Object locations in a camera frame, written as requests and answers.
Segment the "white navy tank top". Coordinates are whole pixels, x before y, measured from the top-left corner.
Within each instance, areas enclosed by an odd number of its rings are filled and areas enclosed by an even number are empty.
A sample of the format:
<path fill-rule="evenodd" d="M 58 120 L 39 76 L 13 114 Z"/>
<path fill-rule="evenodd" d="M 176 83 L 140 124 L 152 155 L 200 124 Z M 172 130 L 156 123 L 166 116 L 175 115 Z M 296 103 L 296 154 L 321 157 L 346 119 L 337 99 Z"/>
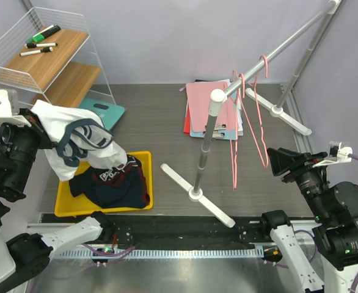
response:
<path fill-rule="evenodd" d="M 56 146 L 45 150 L 46 158 L 60 181 L 69 181 L 80 162 L 93 168 L 123 168 L 128 159 L 126 151 L 90 110 L 55 106 L 42 100 L 31 111 L 40 120 L 50 141 Z"/>

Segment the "pink hanger of white top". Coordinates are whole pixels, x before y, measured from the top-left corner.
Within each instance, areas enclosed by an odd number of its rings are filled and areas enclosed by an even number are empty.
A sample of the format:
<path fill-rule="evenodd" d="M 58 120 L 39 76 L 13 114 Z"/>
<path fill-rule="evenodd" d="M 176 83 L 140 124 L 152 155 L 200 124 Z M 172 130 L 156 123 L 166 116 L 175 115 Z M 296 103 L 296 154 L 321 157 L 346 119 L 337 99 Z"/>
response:
<path fill-rule="evenodd" d="M 236 107 L 242 106 L 242 98 L 243 94 L 242 91 L 245 88 L 244 81 L 245 77 L 242 73 L 237 73 L 235 70 L 233 70 L 233 77 L 236 78 L 235 81 L 241 81 L 241 85 L 235 90 L 236 96 L 235 98 L 230 98 L 233 103 L 233 107 L 235 110 L 235 126 L 234 131 L 235 135 L 233 136 L 233 139 L 230 139 L 230 156 L 231 156 L 231 164 L 232 164 L 232 185 L 233 190 L 237 189 L 238 185 L 238 125 L 237 125 L 237 113 L 236 113 Z"/>

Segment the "navy maroon tank top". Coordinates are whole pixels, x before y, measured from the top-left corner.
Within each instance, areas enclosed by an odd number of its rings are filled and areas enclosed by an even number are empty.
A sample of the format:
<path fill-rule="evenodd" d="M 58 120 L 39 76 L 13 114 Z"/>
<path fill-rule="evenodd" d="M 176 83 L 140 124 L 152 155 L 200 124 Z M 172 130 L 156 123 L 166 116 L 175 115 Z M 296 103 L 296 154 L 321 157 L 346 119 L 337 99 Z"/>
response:
<path fill-rule="evenodd" d="M 132 155 L 122 168 L 99 169 L 89 167 L 84 173 L 69 180 L 73 197 L 86 198 L 103 209 L 143 209 L 150 204 L 142 163 Z"/>

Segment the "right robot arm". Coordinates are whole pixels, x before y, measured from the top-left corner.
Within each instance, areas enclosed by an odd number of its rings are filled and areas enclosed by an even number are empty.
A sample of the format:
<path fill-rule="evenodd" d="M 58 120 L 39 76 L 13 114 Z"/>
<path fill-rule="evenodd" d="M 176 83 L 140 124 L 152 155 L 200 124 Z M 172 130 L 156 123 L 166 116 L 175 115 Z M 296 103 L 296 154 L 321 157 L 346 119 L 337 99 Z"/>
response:
<path fill-rule="evenodd" d="M 324 277 L 313 270 L 299 248 L 296 230 L 282 210 L 261 216 L 260 236 L 273 241 L 291 270 L 298 292 L 358 292 L 358 185 L 343 181 L 334 186 L 327 180 L 327 167 L 351 162 L 353 150 L 332 143 L 330 151 L 298 153 L 268 148 L 272 174 L 283 183 L 296 183 L 313 213 L 315 250 L 320 254 Z"/>

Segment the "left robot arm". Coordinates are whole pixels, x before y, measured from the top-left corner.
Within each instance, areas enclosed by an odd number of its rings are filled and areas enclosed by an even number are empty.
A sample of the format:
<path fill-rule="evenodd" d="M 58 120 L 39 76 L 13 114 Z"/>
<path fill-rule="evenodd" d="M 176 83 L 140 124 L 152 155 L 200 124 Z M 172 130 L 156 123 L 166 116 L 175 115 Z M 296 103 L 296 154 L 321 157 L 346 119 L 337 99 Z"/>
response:
<path fill-rule="evenodd" d="M 108 243 L 114 224 L 100 211 L 49 233 L 28 233 L 38 200 L 24 208 L 24 189 L 39 150 L 56 146 L 36 114 L 0 113 L 0 292 L 10 292 L 40 274 L 58 254 L 86 242 Z"/>

